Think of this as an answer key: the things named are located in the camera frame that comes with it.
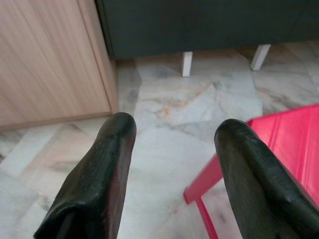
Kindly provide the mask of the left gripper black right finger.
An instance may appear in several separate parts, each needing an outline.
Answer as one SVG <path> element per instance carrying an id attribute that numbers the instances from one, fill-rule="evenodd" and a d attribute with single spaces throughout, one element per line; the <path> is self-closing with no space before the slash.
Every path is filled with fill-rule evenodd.
<path id="1" fill-rule="evenodd" d="M 318 238 L 318 206 L 246 123 L 223 121 L 214 143 L 242 238 Z"/>

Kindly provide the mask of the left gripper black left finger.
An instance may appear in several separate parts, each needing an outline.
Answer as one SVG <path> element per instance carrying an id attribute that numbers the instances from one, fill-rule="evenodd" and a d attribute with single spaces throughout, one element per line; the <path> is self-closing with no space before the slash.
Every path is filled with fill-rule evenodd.
<path id="1" fill-rule="evenodd" d="M 34 238 L 117 238 L 136 132 L 128 113 L 106 120 L 66 177 Z"/>

